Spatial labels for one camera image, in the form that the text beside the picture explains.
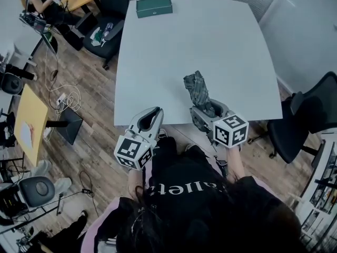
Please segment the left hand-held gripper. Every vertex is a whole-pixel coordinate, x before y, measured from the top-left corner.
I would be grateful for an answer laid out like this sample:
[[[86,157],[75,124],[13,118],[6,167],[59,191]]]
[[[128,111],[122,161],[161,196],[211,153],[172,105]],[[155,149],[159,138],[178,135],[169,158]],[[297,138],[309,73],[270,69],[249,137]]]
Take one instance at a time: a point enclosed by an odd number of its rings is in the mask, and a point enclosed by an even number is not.
[[[163,118],[164,111],[158,106],[145,109],[132,118],[131,125],[124,135],[119,136],[114,150],[120,165],[138,171],[144,168],[154,155]]]

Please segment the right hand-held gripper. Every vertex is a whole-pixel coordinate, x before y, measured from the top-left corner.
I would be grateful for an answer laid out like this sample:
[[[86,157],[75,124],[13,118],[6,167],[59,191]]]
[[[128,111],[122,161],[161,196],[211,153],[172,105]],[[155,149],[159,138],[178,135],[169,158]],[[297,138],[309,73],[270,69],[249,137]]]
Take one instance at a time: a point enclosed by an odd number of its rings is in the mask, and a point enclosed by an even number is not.
[[[249,123],[241,115],[232,114],[227,105],[210,99],[216,118],[210,118],[193,106],[190,115],[193,124],[200,131],[208,131],[206,136],[212,144],[221,144],[226,148],[238,146],[247,140]]]

